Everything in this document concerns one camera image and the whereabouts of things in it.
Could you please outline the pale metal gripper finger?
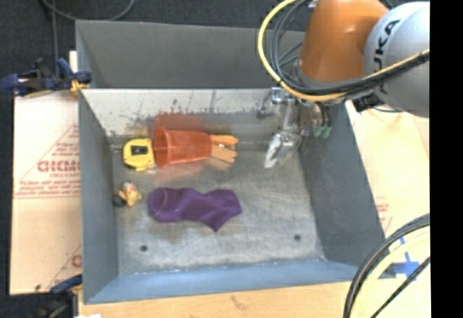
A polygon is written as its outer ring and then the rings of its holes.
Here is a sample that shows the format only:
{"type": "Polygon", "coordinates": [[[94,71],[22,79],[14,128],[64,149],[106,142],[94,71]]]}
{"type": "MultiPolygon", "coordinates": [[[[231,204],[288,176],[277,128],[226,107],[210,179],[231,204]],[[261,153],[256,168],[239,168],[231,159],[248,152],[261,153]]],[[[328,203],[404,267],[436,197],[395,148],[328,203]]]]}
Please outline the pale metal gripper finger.
{"type": "Polygon", "coordinates": [[[275,133],[268,144],[264,167],[274,167],[286,155],[286,146],[287,136],[282,133],[275,133]]]}
{"type": "Polygon", "coordinates": [[[287,161],[293,154],[296,153],[300,144],[301,136],[282,136],[281,144],[279,148],[279,161],[284,163],[287,161]]]}

